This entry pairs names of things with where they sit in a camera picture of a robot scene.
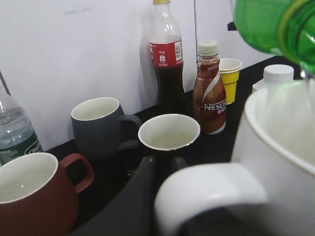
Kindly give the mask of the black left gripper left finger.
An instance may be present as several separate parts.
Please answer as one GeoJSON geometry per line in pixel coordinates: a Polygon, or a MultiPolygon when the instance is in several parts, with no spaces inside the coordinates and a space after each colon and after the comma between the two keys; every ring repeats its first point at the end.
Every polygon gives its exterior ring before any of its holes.
{"type": "Polygon", "coordinates": [[[72,236],[148,236],[153,213],[156,158],[142,158],[121,192],[72,236]]]}

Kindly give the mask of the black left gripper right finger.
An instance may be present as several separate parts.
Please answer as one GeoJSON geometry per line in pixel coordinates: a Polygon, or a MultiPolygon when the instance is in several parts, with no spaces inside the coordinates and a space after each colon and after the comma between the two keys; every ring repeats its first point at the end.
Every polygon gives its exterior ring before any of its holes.
{"type": "Polygon", "coordinates": [[[172,158],[172,173],[187,168],[189,165],[188,163],[185,161],[185,159],[183,157],[173,157],[172,158]]]}

